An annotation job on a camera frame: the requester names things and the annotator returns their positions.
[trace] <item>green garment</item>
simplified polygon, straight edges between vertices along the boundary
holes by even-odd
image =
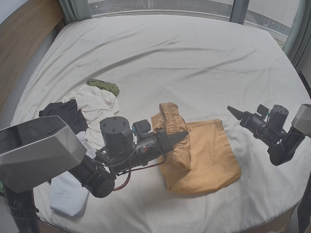
[[[89,79],[86,82],[86,84],[89,86],[96,86],[101,90],[110,91],[115,96],[117,96],[120,91],[119,87],[117,87],[115,83],[109,83],[109,82],[105,82],[105,81],[101,81],[97,79]]]

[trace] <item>bed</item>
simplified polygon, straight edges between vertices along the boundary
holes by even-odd
[[[119,116],[135,121],[173,102],[186,122],[220,118],[242,176],[213,193],[169,192],[159,169],[133,173],[126,188],[88,196],[81,217],[49,208],[49,184],[34,188],[39,216],[71,233],[241,232],[271,221],[302,197],[310,172],[311,141],[293,159],[270,163],[267,146],[239,126],[228,105],[255,112],[285,106],[290,123],[311,103],[298,74],[266,31],[213,19],[137,15],[66,25],[29,80],[12,125],[38,117],[89,78],[116,83]],[[119,177],[116,185],[126,177]]]

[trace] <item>wooden headboard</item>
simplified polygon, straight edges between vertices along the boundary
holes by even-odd
[[[0,24],[0,112],[18,74],[62,18],[58,0],[29,0]]]

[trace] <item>gray curtain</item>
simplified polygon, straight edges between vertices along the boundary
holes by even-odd
[[[311,45],[311,0],[300,0],[292,29],[283,51],[297,72],[302,67]]]
[[[58,0],[64,13],[64,24],[67,25],[71,22],[82,21],[91,19],[92,14],[90,11],[87,0]]]

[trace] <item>light blue garment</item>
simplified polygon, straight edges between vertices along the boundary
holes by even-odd
[[[77,138],[87,149],[86,154],[94,158],[96,149],[85,139],[85,132],[78,133]],[[68,216],[82,216],[89,191],[69,172],[52,179],[50,187],[50,208]]]

